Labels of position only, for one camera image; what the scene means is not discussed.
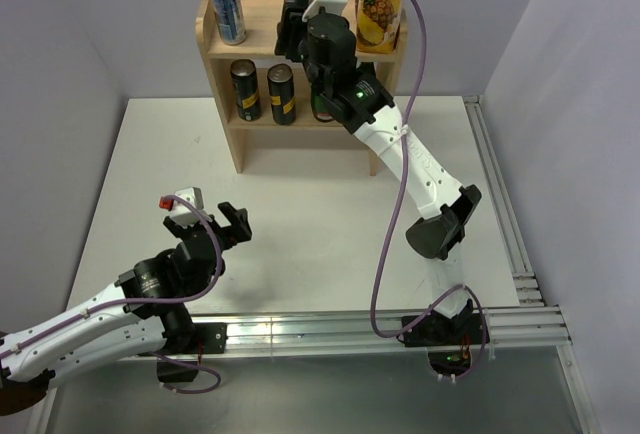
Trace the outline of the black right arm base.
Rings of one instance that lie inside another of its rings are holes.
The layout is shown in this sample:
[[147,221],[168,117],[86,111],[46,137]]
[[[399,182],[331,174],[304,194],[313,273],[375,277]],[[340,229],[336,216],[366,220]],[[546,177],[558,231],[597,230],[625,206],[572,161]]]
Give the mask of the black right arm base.
[[467,312],[448,319],[434,312],[400,336],[406,347],[480,346],[485,330],[479,313]]

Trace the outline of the black yellow can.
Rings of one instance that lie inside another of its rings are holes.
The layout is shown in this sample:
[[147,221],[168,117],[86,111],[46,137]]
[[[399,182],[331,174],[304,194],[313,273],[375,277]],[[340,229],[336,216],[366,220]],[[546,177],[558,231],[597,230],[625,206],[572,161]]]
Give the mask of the black yellow can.
[[293,71],[287,64],[276,64],[267,72],[268,90],[274,122],[291,125],[296,120]]
[[230,74],[239,117],[248,122],[259,119],[262,108],[255,64],[249,59],[237,59],[231,63]]

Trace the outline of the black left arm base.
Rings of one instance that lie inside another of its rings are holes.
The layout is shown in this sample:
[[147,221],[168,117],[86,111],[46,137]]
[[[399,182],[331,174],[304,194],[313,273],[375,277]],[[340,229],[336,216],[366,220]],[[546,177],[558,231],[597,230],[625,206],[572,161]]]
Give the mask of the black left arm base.
[[190,355],[196,360],[187,361],[189,367],[180,367],[168,361],[157,359],[156,374],[160,382],[169,384],[190,383],[196,379],[195,365],[204,355],[223,354],[226,350],[227,324],[221,322],[196,323],[194,332],[180,341],[168,341],[161,353],[171,355]]

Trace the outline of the green yellow-label glass bottle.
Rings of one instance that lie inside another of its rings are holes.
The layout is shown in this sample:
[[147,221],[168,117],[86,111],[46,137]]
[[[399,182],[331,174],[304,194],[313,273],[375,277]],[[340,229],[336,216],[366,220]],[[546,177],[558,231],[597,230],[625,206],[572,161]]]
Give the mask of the green yellow-label glass bottle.
[[326,100],[333,97],[333,89],[322,87],[318,82],[311,84],[311,108],[314,118],[321,123],[330,123],[334,121]]

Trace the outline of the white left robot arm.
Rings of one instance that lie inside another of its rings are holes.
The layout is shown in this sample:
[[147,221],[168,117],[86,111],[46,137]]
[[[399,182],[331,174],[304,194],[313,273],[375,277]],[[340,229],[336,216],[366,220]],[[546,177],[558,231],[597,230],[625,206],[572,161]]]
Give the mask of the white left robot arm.
[[187,351],[196,328],[186,305],[208,294],[225,270],[223,252],[252,238],[246,209],[206,213],[196,188],[161,197],[172,249],[142,260],[87,301],[36,326],[1,336],[1,413],[38,404],[76,373],[122,358],[170,362]]

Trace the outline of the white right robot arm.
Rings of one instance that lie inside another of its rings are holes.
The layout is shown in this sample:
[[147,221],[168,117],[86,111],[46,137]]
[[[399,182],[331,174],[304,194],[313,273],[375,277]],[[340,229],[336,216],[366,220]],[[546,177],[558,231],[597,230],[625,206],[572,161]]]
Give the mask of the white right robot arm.
[[344,17],[326,9],[307,16],[302,7],[284,4],[276,54],[302,64],[326,114],[396,176],[397,199],[409,196],[415,203],[419,218],[406,231],[406,240],[423,258],[443,264],[432,281],[438,297],[427,316],[433,319],[438,340],[455,343],[466,333],[473,312],[463,273],[454,264],[456,250],[482,194],[475,185],[463,186],[441,166],[409,127],[409,111],[397,106],[373,68],[357,61],[355,50],[356,37]]

